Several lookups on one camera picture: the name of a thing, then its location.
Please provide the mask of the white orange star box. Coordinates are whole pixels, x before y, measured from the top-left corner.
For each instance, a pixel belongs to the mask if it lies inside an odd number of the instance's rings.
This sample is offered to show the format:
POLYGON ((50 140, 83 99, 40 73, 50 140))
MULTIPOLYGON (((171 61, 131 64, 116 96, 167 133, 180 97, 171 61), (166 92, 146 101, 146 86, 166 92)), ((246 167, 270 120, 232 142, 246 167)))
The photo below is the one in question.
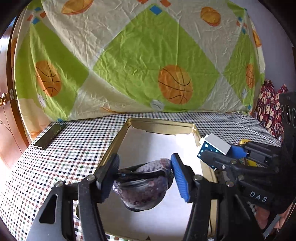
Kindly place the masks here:
POLYGON ((198 154, 197 157, 201 158, 201 154, 204 151, 210 151, 218 154, 226 155, 231 148, 231 145, 214 135, 213 133, 205 135, 199 141, 199 146, 197 147, 198 154))

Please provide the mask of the camouflage fabric pouch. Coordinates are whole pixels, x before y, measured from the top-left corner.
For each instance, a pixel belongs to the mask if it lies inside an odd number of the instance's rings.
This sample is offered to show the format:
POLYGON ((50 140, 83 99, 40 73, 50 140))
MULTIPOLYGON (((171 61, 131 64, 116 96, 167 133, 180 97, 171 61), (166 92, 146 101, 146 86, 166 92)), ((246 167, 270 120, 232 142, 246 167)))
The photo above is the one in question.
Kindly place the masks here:
POLYGON ((112 189, 128 210, 140 212, 157 206, 165 197, 173 180, 171 161, 161 158, 120 169, 112 189))

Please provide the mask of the yellow crying face toy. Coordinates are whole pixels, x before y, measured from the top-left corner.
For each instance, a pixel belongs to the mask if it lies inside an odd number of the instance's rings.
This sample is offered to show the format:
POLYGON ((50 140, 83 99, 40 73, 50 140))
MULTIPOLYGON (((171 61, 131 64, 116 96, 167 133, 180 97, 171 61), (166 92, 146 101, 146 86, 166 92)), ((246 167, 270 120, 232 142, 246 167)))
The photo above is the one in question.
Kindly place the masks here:
MULTIPOLYGON (((243 146, 245 144, 247 144, 248 142, 250 142, 249 139, 242 139, 240 142, 239 142, 239 145, 240 146, 243 146)), ((258 164, 255 162, 255 161, 252 161, 250 158, 249 158, 249 153, 250 151, 247 150, 246 152, 246 157, 240 159, 240 161, 243 162, 244 165, 246 166, 252 166, 252 167, 258 167, 258 164)))

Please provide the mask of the red bear pattern cloth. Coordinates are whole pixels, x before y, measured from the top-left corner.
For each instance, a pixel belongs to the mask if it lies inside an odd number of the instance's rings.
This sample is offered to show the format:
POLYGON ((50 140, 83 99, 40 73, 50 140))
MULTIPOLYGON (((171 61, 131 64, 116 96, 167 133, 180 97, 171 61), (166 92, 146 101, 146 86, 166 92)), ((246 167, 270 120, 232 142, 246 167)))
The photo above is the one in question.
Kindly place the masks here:
POLYGON ((275 90, 273 82, 265 79, 253 112, 253 117, 275 138, 279 138, 284 133, 280 107, 282 93, 288 93, 285 84, 279 90, 275 90))

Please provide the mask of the checkered tablecloth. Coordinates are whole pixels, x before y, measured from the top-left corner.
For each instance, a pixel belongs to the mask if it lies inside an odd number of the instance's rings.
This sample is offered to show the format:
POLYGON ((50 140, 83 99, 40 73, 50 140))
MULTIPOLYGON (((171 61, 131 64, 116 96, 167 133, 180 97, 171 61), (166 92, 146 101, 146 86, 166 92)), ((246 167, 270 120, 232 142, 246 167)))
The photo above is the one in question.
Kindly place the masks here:
MULTIPOLYGON (((29 146, 1 183, 1 219, 16 240, 26 240, 43 201, 57 181, 73 183, 94 172, 131 114, 74 120, 45 150, 29 146)), ((213 133, 238 144, 242 139, 273 146, 280 142, 255 118, 240 113, 139 113, 194 124, 200 135, 213 133)))

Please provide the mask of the gold metal tin box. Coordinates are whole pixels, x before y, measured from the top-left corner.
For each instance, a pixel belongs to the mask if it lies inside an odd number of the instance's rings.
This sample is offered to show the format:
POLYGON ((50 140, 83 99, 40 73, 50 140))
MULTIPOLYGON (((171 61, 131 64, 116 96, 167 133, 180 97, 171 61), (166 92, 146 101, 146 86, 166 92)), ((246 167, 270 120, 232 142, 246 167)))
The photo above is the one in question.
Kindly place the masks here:
POLYGON ((191 123, 129 118, 101 164, 115 157, 118 176, 97 208, 104 231, 126 240, 182 240, 192 205, 180 196, 174 154, 195 174, 215 181, 197 156, 200 134, 191 123))

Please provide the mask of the dark metal harmonica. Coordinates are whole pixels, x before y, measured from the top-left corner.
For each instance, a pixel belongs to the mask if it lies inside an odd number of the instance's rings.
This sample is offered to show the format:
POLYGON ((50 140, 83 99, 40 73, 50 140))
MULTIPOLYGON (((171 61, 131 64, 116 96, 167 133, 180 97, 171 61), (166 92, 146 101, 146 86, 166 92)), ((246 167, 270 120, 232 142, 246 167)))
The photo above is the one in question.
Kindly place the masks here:
POLYGON ((45 150, 65 127, 65 124, 55 123, 34 143, 34 147, 45 150))

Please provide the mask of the brown wooden door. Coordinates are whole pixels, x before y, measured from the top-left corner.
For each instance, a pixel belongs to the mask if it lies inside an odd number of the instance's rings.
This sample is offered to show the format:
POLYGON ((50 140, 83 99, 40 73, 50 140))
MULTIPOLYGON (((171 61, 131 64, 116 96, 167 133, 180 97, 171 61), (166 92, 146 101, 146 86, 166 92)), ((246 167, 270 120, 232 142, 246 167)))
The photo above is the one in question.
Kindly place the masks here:
POLYGON ((1 163, 11 168, 30 144, 19 107, 13 81, 11 63, 14 41, 12 33, 16 24, 13 20, 1 36, 1 95, 5 93, 10 101, 1 106, 1 163))

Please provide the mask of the basketball pattern bed sheet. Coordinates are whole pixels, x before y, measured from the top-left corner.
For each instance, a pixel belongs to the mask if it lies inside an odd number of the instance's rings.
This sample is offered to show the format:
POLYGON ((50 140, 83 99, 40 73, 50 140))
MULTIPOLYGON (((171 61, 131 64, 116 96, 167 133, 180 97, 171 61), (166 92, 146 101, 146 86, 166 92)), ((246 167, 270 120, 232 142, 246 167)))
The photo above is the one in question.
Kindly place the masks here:
POLYGON ((250 114, 264 82, 260 38, 231 1, 32 1, 12 52, 31 139, 114 113, 250 114))

